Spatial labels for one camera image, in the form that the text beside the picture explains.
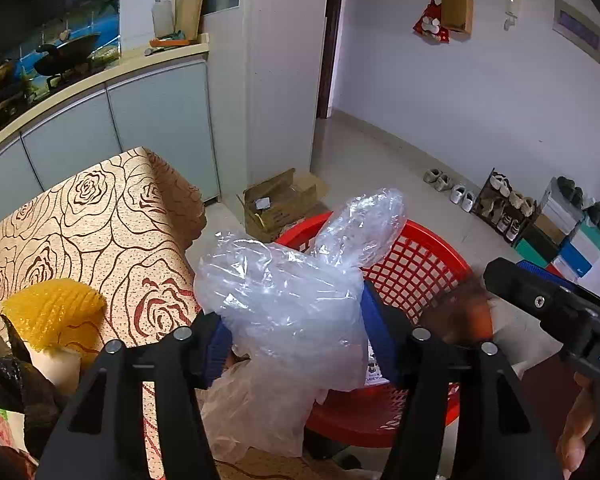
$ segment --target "rose pattern fabric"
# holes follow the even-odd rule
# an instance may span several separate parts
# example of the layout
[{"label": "rose pattern fabric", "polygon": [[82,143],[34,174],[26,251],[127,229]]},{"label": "rose pattern fabric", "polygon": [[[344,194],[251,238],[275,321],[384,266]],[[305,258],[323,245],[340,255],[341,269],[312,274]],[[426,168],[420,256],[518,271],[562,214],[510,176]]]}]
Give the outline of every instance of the rose pattern fabric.
[{"label": "rose pattern fabric", "polygon": [[[107,298],[103,319],[61,333],[60,344],[82,351],[83,362],[112,338],[128,346],[156,342],[200,310],[184,251],[205,225],[199,190],[160,156],[144,148],[114,156],[0,223],[0,302],[42,280],[73,278]],[[82,348],[78,340],[93,344]],[[144,384],[142,393],[149,471],[160,479],[153,386]],[[218,471],[223,479],[319,479],[300,458],[256,450],[237,465],[218,463]]]}]

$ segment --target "cabinet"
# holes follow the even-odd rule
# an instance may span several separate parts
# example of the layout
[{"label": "cabinet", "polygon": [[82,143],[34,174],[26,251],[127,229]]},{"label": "cabinet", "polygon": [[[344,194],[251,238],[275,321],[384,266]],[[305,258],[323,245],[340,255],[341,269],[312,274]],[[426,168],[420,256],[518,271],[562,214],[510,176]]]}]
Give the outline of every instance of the cabinet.
[{"label": "cabinet", "polygon": [[123,151],[144,146],[200,188],[205,200],[219,194],[204,61],[107,83],[107,91]]},{"label": "cabinet", "polygon": [[0,151],[0,221],[42,191],[17,137]]},{"label": "cabinet", "polygon": [[123,151],[104,87],[52,113],[22,141],[44,189]]}]

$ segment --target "countertop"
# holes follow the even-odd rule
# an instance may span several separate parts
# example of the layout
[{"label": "countertop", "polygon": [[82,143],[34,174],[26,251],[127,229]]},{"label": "countertop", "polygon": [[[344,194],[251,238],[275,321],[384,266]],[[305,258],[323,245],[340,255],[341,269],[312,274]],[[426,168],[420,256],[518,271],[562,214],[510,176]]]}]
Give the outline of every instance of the countertop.
[{"label": "countertop", "polygon": [[81,81],[78,81],[68,86],[67,88],[64,88],[58,93],[49,96],[41,103],[35,105],[33,108],[30,108],[29,110],[24,112],[16,120],[7,124],[0,131],[0,144],[4,140],[8,139],[11,135],[13,135],[21,127],[25,126],[25,124],[31,122],[39,115],[43,114],[52,107],[59,105],[60,103],[62,103],[62,101],[65,101],[75,96],[76,94],[79,94],[80,92],[84,92],[89,88],[102,84],[121,75],[125,75],[129,72],[133,72],[134,70],[147,68],[155,64],[170,61],[172,59],[178,59],[187,56],[195,56],[196,54],[204,54],[205,52],[209,52],[208,34],[201,34],[200,40],[201,43],[199,44],[181,46],[172,50],[159,52],[157,54],[151,54],[150,56],[144,55],[145,47],[136,48],[128,52],[123,52],[122,56],[117,62],[112,63],[112,65],[104,69],[102,72],[99,72]]}]

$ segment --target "clear plastic bag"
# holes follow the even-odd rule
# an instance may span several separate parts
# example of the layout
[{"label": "clear plastic bag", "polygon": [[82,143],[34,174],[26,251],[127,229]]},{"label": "clear plastic bag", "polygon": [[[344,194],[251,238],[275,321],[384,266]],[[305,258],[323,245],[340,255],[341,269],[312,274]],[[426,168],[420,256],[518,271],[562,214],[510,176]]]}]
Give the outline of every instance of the clear plastic bag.
[{"label": "clear plastic bag", "polygon": [[381,260],[406,221],[404,197],[379,190],[347,202],[299,253],[242,234],[218,234],[194,280],[205,313],[232,331],[234,365],[206,395],[202,419],[217,460],[251,446],[300,456],[314,400],[364,386],[368,365],[360,265]]}]

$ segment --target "human hand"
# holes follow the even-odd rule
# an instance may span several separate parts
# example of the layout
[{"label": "human hand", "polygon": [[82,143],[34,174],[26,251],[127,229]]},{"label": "human hand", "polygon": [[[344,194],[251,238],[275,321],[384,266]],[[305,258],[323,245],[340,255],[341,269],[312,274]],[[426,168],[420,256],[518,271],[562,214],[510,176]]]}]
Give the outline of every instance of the human hand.
[{"label": "human hand", "polygon": [[567,415],[562,436],[558,441],[556,453],[562,464],[564,480],[569,480],[571,473],[580,467],[584,459],[586,446],[584,436],[593,425],[595,405],[593,400],[593,385],[590,379],[575,374],[573,379],[582,387],[582,391],[573,403]]}]

